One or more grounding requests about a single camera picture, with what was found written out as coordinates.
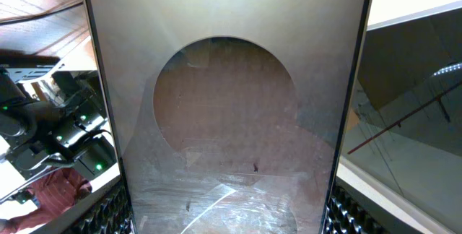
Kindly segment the person in red shirt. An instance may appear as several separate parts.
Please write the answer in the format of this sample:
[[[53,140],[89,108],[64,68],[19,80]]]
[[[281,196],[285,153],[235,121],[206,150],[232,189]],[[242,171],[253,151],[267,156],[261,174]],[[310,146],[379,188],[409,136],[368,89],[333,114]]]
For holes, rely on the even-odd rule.
[[[73,168],[52,169],[52,173],[30,184],[39,207],[29,214],[1,219],[1,234],[47,224],[92,193],[91,183]]]

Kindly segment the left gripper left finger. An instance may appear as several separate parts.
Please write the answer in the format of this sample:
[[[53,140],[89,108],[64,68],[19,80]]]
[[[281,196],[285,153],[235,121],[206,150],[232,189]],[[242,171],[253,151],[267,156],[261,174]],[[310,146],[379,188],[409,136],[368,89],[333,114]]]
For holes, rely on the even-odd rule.
[[[133,213],[125,186],[117,182],[71,227],[71,234],[131,234]]]

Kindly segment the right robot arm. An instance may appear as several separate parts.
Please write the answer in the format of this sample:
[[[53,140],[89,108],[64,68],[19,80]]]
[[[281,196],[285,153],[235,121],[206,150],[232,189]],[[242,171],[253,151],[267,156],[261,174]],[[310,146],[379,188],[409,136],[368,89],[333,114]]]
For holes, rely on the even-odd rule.
[[[99,74],[54,71],[56,57],[1,57],[1,137],[8,161],[26,180],[48,167],[89,180],[116,161]]]

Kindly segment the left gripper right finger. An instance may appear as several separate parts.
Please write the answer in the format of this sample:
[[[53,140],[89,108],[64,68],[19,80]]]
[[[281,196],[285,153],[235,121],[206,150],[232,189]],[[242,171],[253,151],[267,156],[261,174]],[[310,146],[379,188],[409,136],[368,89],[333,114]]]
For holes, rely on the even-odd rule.
[[[341,186],[335,185],[326,205],[322,234],[389,234]]]

